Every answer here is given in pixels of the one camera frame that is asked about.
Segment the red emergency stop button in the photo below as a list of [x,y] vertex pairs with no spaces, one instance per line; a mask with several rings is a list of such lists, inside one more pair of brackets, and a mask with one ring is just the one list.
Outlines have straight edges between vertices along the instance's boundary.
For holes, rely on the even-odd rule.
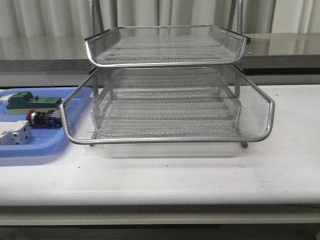
[[29,110],[26,115],[26,120],[29,125],[34,128],[50,128],[59,129],[62,125],[61,111],[49,110],[47,112],[35,111],[34,109]]

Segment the grey stone counter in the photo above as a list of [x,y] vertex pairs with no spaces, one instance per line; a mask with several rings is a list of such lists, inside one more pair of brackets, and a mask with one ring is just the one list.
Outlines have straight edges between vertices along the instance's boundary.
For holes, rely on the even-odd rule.
[[[252,33],[239,67],[257,85],[318,84],[318,33]],[[91,64],[81,36],[2,37],[0,86],[77,86]]]

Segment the green terminal block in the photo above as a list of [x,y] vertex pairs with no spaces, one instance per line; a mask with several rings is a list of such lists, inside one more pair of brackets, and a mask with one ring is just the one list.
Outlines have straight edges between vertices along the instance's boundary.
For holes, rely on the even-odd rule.
[[60,97],[38,96],[30,91],[20,91],[9,97],[6,112],[8,115],[26,115],[29,110],[47,112],[57,109],[61,103]]

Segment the white circuit breaker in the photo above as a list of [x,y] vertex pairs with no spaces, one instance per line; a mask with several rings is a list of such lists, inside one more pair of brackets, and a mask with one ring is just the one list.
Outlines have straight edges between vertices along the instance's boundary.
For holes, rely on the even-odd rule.
[[26,145],[32,138],[31,127],[27,120],[0,123],[0,145]]

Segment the white curtain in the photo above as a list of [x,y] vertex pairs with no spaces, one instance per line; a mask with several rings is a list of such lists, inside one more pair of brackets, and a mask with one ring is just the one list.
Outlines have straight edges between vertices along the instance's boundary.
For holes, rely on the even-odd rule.
[[[208,25],[226,27],[228,0],[102,0],[105,29],[116,26]],[[317,0],[246,0],[243,32],[317,33]],[[87,0],[3,0],[2,37],[71,37],[90,35]]]

